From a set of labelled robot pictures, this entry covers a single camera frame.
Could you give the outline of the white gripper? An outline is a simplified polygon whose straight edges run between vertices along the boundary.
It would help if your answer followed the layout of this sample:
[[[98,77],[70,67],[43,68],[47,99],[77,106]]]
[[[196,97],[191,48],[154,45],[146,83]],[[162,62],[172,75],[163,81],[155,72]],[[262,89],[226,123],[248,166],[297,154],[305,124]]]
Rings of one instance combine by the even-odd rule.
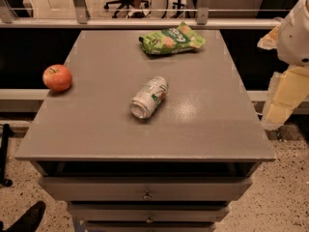
[[[309,96],[309,10],[308,0],[298,0],[280,26],[259,39],[257,47],[277,48],[278,58],[290,64],[270,79],[263,108],[262,126],[277,130]]]

